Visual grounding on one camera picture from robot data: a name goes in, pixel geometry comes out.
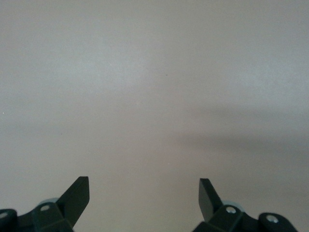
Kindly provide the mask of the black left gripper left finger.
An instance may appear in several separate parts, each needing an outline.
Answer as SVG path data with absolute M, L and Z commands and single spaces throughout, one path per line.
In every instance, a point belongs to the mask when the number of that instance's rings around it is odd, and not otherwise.
M 78 177 L 59 197 L 45 200 L 26 214 L 0 210 L 2 232 L 72 232 L 90 200 L 89 178 Z

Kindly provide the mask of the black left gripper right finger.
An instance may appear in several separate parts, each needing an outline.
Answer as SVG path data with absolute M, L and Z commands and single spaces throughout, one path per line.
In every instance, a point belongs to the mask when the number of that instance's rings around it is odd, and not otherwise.
M 224 204 L 207 178 L 199 180 L 198 203 L 204 221 L 195 232 L 296 232 L 282 215 L 266 212 L 254 219 L 239 207 Z

